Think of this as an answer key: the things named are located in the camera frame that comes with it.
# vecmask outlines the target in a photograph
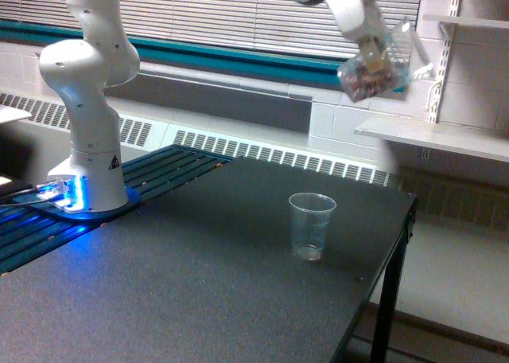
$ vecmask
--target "slotted metal rail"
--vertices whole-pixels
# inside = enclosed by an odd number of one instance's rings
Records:
[[[122,165],[126,185],[142,203],[230,162],[231,158],[185,146],[168,146]],[[99,224],[58,220],[28,207],[0,209],[0,274],[74,240]]]

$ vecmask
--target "clear plastic cup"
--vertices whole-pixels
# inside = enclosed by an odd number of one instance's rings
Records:
[[[336,202],[318,193],[296,193],[288,201],[291,208],[293,255],[306,261],[319,260]]]

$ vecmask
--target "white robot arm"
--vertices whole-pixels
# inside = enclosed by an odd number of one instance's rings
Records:
[[[66,2],[83,26],[84,39],[44,48],[39,65],[48,86],[64,101],[71,123],[71,155],[49,172],[49,179],[71,180],[73,187],[53,204],[68,213],[105,212],[125,205],[127,195],[119,115],[108,107],[103,89],[133,79],[139,56],[124,33],[119,0]]]
[[[324,0],[294,0],[315,5]],[[359,45],[360,53],[370,72],[381,69],[388,29],[375,0],[325,0],[341,33]]]

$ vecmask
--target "window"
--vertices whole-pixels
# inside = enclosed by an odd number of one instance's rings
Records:
[[[403,17],[416,22],[420,0],[379,0],[391,27]],[[130,35],[276,53],[349,58],[345,40],[322,3],[288,0],[121,0]],[[77,28],[65,0],[2,0],[0,19]]]

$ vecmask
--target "warning label sticker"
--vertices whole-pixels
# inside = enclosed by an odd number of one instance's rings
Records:
[[[110,168],[108,168],[108,169],[114,170],[115,168],[119,168],[119,167],[120,167],[120,163],[119,163],[119,160],[117,159],[117,155],[115,155],[111,159]]]

